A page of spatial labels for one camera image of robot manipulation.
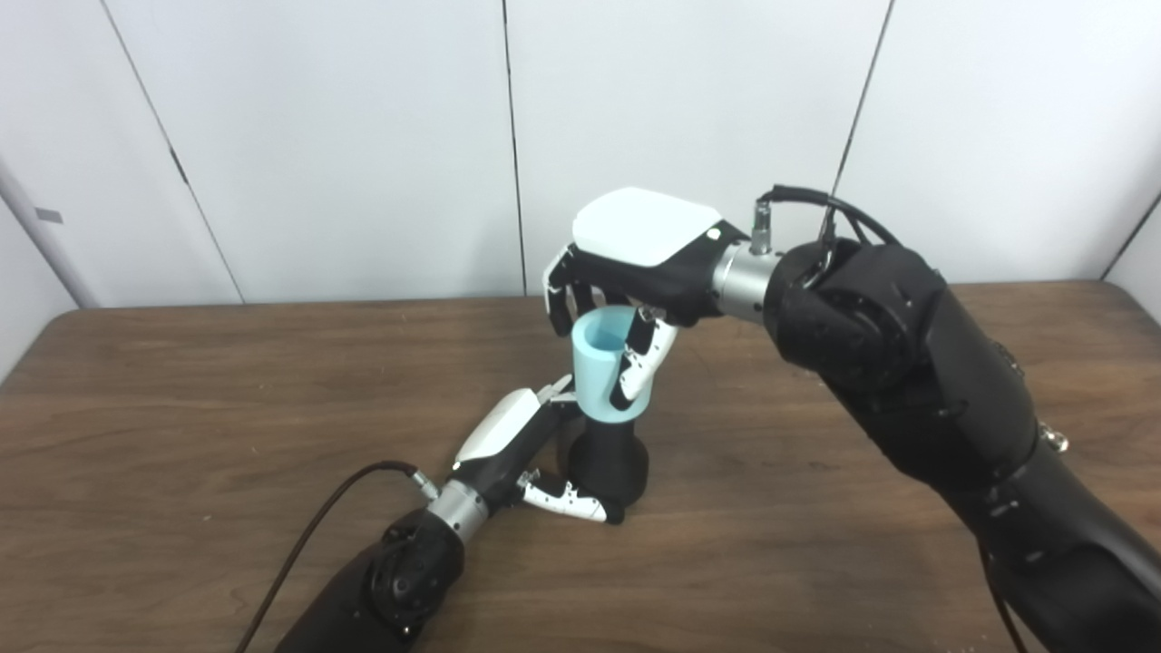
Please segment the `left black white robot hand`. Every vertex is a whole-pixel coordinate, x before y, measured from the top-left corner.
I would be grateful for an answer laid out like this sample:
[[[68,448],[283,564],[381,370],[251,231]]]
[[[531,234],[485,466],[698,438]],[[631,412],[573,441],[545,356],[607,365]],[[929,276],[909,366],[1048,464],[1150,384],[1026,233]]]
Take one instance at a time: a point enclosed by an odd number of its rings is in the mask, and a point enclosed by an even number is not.
[[[561,426],[580,417],[572,375],[540,390],[510,392],[468,435],[430,509],[462,541],[504,508],[526,503],[580,521],[622,524],[614,501],[582,491],[571,481],[532,471],[533,459]]]

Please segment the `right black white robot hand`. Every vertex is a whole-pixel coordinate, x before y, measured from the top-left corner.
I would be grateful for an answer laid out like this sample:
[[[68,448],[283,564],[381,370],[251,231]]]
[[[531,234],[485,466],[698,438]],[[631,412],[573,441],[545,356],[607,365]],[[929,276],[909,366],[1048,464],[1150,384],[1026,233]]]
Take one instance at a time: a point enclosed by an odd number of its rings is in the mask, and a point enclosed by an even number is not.
[[[659,191],[610,191],[578,211],[572,241],[542,277],[546,314],[557,336],[596,309],[629,306],[630,328],[610,406],[630,409],[668,358],[680,329],[722,316],[713,277],[727,249],[747,235],[720,211]]]

